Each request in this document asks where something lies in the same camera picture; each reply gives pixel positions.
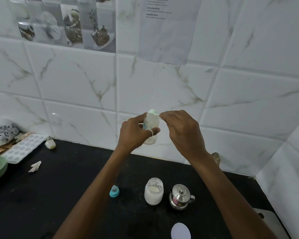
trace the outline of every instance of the white round lid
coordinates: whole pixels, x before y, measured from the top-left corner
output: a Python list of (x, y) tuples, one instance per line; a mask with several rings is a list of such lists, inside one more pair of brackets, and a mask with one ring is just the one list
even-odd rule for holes
[(176, 223), (171, 229), (172, 239), (190, 239), (190, 232), (183, 223)]

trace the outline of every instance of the paper sheet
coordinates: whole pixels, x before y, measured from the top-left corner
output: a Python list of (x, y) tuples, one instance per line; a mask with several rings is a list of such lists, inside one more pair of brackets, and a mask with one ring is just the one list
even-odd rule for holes
[(139, 57), (187, 63), (201, 0), (142, 0)]

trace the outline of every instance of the cloth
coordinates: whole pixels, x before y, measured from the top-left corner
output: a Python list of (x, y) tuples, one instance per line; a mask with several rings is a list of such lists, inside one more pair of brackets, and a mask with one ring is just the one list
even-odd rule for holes
[(19, 133), (14, 124), (0, 126), (0, 146), (9, 143)]

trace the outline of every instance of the small white container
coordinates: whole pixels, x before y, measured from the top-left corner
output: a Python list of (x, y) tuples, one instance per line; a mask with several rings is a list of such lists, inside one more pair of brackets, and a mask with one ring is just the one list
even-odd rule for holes
[[(144, 119), (143, 129), (149, 130), (158, 126), (159, 126), (159, 115), (157, 114), (156, 110), (152, 109), (147, 113)], [(153, 145), (154, 143), (156, 143), (156, 140), (157, 140), (157, 135), (151, 136), (144, 142), (144, 144)]]
[(151, 178), (145, 186), (144, 197), (149, 205), (157, 205), (163, 198), (163, 182), (159, 178)]

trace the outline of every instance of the tile wall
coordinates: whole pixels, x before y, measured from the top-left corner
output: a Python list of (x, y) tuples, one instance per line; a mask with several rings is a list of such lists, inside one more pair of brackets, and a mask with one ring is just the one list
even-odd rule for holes
[(299, 126), (256, 178), (292, 238), (299, 238)]
[[(0, 117), (25, 131), (114, 149), (129, 117), (184, 109), (222, 169), (255, 176), (299, 124), (299, 0), (202, 0), (184, 66), (137, 57), (140, 0), (115, 0), (116, 52), (26, 41), (9, 2)], [(160, 127), (135, 153), (188, 163)]]

